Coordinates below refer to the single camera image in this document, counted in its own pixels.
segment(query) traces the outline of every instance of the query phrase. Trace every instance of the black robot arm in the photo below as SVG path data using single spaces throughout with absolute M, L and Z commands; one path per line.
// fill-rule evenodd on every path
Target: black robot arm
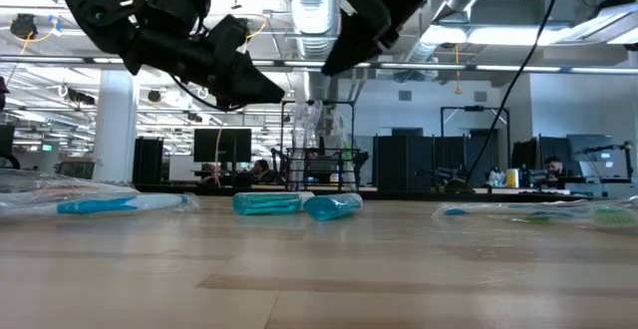
M 203 27 L 210 0 L 66 2 L 91 41 L 119 55 L 134 75 L 148 65 L 204 86 L 223 110 L 279 103 L 285 94 L 254 67 L 248 53 L 237 52 L 247 41 L 245 24 L 228 15 L 210 31 Z

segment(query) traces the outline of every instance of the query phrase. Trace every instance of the blue bottle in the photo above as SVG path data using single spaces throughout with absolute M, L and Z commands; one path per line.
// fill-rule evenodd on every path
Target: blue bottle
M 313 196 L 311 192 L 251 192 L 238 193 L 232 198 L 237 214 L 288 214 L 301 211 L 303 202 Z
M 357 193 L 317 195 L 303 205 L 306 212 L 319 221 L 352 215 L 362 206 L 363 199 Z

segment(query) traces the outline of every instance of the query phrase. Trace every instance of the air duct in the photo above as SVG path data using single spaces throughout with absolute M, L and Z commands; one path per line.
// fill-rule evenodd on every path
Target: air duct
M 291 0 L 295 30 L 302 35 L 329 37 L 337 30 L 337 0 Z M 325 60 L 332 49 L 329 39 L 301 38 L 297 40 L 299 56 L 304 60 Z M 304 73 L 304 91 L 295 92 L 297 100 L 325 100 L 330 79 L 320 73 Z
M 469 11 L 477 0 L 444 0 L 443 9 L 439 14 L 435 14 L 437 18 L 442 18 L 454 13 L 460 13 Z M 424 63 L 432 57 L 437 48 L 442 45 L 442 42 L 431 41 L 428 39 L 428 32 L 426 31 L 415 47 L 410 51 L 407 56 L 404 57 L 404 61 L 410 63 Z M 420 81 L 427 77 L 425 72 L 414 71 L 402 71 L 395 73 L 394 81 L 403 83 L 407 80 Z

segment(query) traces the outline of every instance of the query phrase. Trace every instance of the ceiling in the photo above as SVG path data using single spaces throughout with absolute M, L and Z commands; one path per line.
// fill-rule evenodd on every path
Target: ceiling
M 480 14 L 491 14 L 495 23 L 511 21 L 506 16 L 498 18 L 498 11 L 494 6 L 511 7 L 518 11 L 521 4 L 537 3 L 540 9 L 546 0 L 479 0 L 476 4 L 477 17 Z M 571 22 L 578 22 L 579 17 L 587 17 L 592 12 L 590 6 L 580 4 L 576 0 L 564 0 L 566 18 Z M 23 40 L 15 38 L 7 29 L 10 22 L 18 13 L 32 13 L 36 15 L 39 35 L 36 38 L 46 40 L 31 42 L 25 46 Z M 253 33 L 262 31 L 253 37 L 246 47 L 253 59 L 297 59 L 297 37 L 291 16 L 290 0 L 212 0 L 212 8 L 205 19 L 205 25 L 214 26 L 226 14 L 246 18 Z M 54 21 L 59 23 L 59 32 L 49 36 L 54 29 Z M 419 13 L 406 23 L 401 32 L 397 45 L 384 55 L 400 60 L 409 52 L 421 38 L 423 25 L 419 21 Z M 525 57 L 528 46 L 505 46 L 486 44 L 459 44 L 458 46 L 441 46 L 434 57 L 439 62 L 454 63 L 482 63 L 482 64 L 518 64 Z M 82 33 L 73 16 L 66 9 L 62 0 L 0 0 L 0 54 L 24 54 L 42 56 L 104 56 L 93 43 Z M 626 59 L 626 51 L 622 46 L 590 45 L 563 46 L 559 51 L 549 48 L 540 49 L 537 56 L 538 64 L 570 64 L 583 65 L 615 65 Z M 52 119 L 65 120 L 77 126 L 61 125 L 61 122 L 50 121 L 42 123 L 38 116 L 0 115 L 0 121 L 14 122 L 21 130 L 17 140 L 33 142 L 44 140 L 58 140 L 63 144 L 65 152 L 84 155 L 92 150 L 96 110 L 94 107 L 79 106 L 71 103 L 65 97 L 65 89 L 74 89 L 99 101 L 100 70 L 99 69 L 68 69 L 64 67 L 38 67 L 33 65 L 15 66 L 14 64 L 0 64 L 0 75 L 9 78 L 15 72 L 11 84 L 8 106 L 23 106 L 27 108 L 48 108 L 50 112 L 39 112 L 40 116 L 47 115 Z M 287 91 L 287 99 L 293 100 L 296 93 L 304 91 L 304 77 L 300 72 L 267 72 L 265 75 Z M 436 77 L 438 81 L 449 81 L 456 78 L 455 72 L 441 71 Z M 463 80 L 494 81 L 501 78 L 496 73 L 462 73 Z M 141 90 L 140 115 L 138 118 L 139 132 L 142 136 L 164 137 L 166 150 L 171 153 L 187 153 L 190 150 L 192 136 L 188 129 L 178 135 L 170 129 L 177 126 L 188 127 L 194 124 L 180 114 L 178 110 L 190 109 L 193 112 L 204 110 L 193 99 L 180 92 L 171 78 L 153 69 L 143 69 L 135 78 Z M 148 99 L 149 91 L 163 93 L 160 103 L 153 103 Z M 347 98 L 348 94 L 339 94 Z M 79 112 L 64 112 L 69 109 L 83 109 Z M 279 105 L 250 106 L 238 114 L 202 114 L 202 124 L 217 126 L 245 126 L 255 128 L 253 143 L 256 154 L 264 155 L 268 149 L 280 143 L 278 133 L 280 129 Z M 37 128 L 37 131 L 26 131 Z M 290 145 L 290 136 L 284 141 Z M 25 145 L 23 149 L 30 149 L 33 145 Z

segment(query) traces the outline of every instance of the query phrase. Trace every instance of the wooden table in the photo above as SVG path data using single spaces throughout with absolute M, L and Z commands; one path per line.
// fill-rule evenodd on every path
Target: wooden table
M 638 328 L 638 237 L 369 201 L 0 225 L 3 328 Z

